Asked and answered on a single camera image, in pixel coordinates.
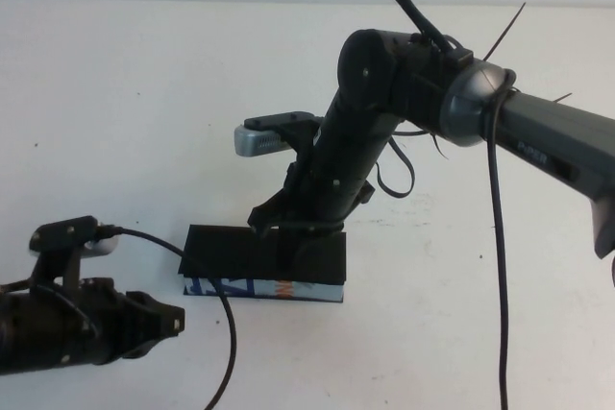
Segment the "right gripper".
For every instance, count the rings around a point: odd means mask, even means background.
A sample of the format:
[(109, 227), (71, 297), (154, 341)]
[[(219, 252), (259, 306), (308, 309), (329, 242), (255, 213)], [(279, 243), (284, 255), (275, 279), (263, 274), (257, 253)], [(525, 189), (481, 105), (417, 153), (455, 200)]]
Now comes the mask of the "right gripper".
[(370, 201), (374, 187), (367, 177), (372, 157), (309, 155), (292, 164), (283, 188), (253, 208), (249, 226), (258, 235), (280, 228), (278, 267), (301, 266), (313, 253), (317, 238), (292, 229), (334, 231), (355, 209)]

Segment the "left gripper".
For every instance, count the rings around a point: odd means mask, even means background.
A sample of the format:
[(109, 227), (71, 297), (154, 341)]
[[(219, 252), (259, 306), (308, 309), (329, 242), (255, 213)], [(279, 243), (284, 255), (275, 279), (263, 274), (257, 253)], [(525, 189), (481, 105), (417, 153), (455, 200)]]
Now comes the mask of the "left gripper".
[(86, 341), (86, 358), (93, 365), (141, 358), (185, 329), (183, 308), (145, 292), (118, 292), (110, 277), (83, 279), (80, 295), (82, 309), (96, 327)]

